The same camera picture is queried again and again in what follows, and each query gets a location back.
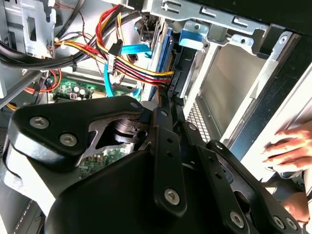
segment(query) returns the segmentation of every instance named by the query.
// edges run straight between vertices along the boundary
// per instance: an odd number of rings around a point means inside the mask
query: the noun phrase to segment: green circuit board
[[[86,95],[80,97],[80,99],[92,99],[92,98],[104,98],[106,97],[105,87],[100,85],[87,84],[82,82],[75,82],[69,79],[62,79],[61,84],[58,88],[52,91],[53,97],[64,98],[64,99],[79,99],[79,95],[73,94],[72,90],[75,86],[78,86],[80,89],[83,88],[86,92]],[[115,96],[129,95],[129,92],[114,89]],[[136,99],[141,100],[141,94],[139,94]]]
[[[132,144],[124,144],[119,148],[104,150],[86,157],[79,165],[80,178],[84,179],[128,155],[133,150],[132,147]]]

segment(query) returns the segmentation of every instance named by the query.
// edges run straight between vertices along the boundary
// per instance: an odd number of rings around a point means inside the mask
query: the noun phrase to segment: ventilation grille
[[[207,130],[207,127],[205,125],[204,119],[201,115],[200,109],[197,105],[197,102],[195,101],[193,104],[193,107],[190,111],[190,114],[187,118],[187,121],[191,122],[194,124],[198,129],[201,134],[201,137],[203,140],[207,143],[210,141],[210,136]]]
[[[7,132],[8,132],[8,128],[0,127],[0,157],[2,156],[4,142],[5,142]]]

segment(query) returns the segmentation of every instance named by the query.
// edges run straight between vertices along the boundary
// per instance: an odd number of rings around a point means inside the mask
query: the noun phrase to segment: finger
[[[299,149],[302,146],[305,146],[305,144],[306,143],[305,143],[304,139],[299,139],[299,138],[294,139],[294,140],[288,141],[286,143],[276,145],[274,147],[266,149],[262,153],[262,156],[263,157],[271,157],[274,155],[281,155],[281,154],[287,153],[289,151]]]
[[[272,167],[278,164],[294,161],[306,155],[307,155],[307,150],[304,147],[301,147],[299,149],[296,149],[296,150],[293,150],[293,151],[290,151],[290,152],[287,152],[278,156],[270,157],[264,160],[263,163],[266,167]]]
[[[288,162],[273,166],[273,169],[277,172],[297,172],[300,170],[306,170],[312,166],[312,157],[303,157],[294,162]]]
[[[276,133],[274,137],[271,139],[271,144],[275,144],[280,140],[287,139],[287,138],[300,138],[303,135],[303,131],[300,127],[288,129],[285,131],[281,131]]]

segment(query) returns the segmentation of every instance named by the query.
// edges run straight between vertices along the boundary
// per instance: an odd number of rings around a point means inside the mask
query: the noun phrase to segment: silver screw
[[[223,150],[223,147],[222,147],[222,145],[220,145],[220,143],[217,142],[215,145],[216,145],[217,148]]]
[[[190,127],[190,129],[192,129],[192,130],[196,130],[196,127],[192,124],[192,123],[189,123],[189,127]]]
[[[59,140],[63,145],[66,146],[74,146],[77,144],[77,138],[69,133],[61,135]]]
[[[289,224],[289,226],[291,226],[293,229],[295,229],[295,230],[298,229],[298,227],[295,225],[295,223],[290,218],[286,218],[286,221]]]
[[[180,202],[179,194],[173,189],[166,189],[165,190],[165,198],[171,204],[176,206]]]
[[[49,126],[49,121],[44,117],[32,117],[29,124],[34,128],[45,129]]]
[[[167,112],[165,111],[160,111],[164,116],[168,116]]]
[[[236,226],[238,226],[239,228],[243,228],[244,227],[244,221],[243,221],[242,217],[238,213],[232,211],[230,213],[230,217],[231,217],[232,222]]]
[[[282,220],[280,220],[279,217],[274,216],[273,219],[274,219],[275,223],[276,223],[281,229],[284,229],[284,228],[285,228],[285,225],[283,224]]]
[[[130,105],[132,105],[134,108],[138,108],[138,105],[134,102],[130,102]]]
[[[284,35],[284,36],[282,36],[281,39],[279,40],[279,43],[280,43],[280,44],[284,44],[284,43],[287,41],[287,39],[288,39],[288,36]]]

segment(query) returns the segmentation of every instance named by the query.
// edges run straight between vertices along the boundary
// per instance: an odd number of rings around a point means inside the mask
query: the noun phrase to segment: connector
[[[113,74],[115,72],[116,57],[120,55],[122,48],[122,40],[118,39],[108,51],[107,72]]]

